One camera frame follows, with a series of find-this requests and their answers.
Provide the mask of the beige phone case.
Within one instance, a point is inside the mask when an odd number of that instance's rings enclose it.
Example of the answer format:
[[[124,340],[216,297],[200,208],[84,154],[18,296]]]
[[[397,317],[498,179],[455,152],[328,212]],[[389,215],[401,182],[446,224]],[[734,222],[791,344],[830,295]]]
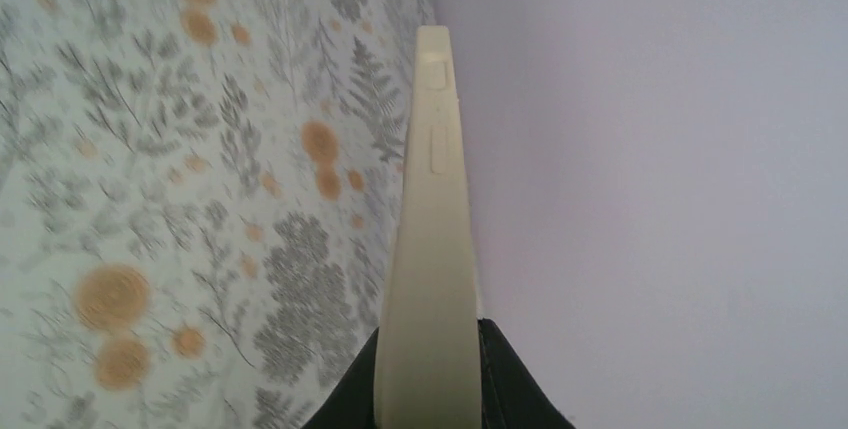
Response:
[[[417,30],[401,213],[375,360],[380,428],[478,428],[481,369],[468,179],[450,33]]]

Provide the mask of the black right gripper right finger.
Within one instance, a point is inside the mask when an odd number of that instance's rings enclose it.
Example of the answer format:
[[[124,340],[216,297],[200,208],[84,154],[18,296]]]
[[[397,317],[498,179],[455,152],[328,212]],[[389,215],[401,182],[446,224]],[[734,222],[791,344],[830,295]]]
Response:
[[[491,319],[478,321],[482,427],[574,429]]]

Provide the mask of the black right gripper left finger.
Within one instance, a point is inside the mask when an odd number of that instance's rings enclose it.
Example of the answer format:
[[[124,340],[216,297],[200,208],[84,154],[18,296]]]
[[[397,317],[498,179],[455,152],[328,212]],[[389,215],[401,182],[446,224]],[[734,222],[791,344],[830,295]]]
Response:
[[[378,329],[367,339],[327,400],[303,429],[375,429],[374,379]]]

